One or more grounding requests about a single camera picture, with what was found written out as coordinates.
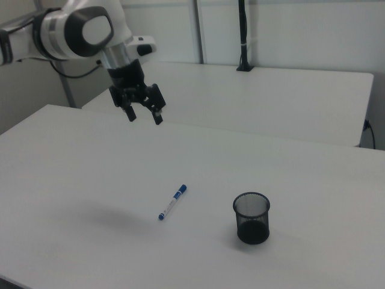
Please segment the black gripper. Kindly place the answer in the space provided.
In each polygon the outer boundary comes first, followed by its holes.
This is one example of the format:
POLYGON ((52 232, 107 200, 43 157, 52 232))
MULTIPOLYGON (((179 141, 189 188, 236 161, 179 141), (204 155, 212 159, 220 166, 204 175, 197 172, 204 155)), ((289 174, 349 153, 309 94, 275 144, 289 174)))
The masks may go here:
POLYGON ((120 107, 126 113, 130 122, 133 122, 137 117, 132 108, 131 99, 124 92, 125 90, 138 92, 140 104, 152 113, 155 124, 160 125, 162 123, 161 113, 166 102, 157 84, 145 85, 144 72, 139 59, 124 67, 108 69, 107 71, 112 80, 112 86, 109 88, 112 101, 116 107, 120 107))

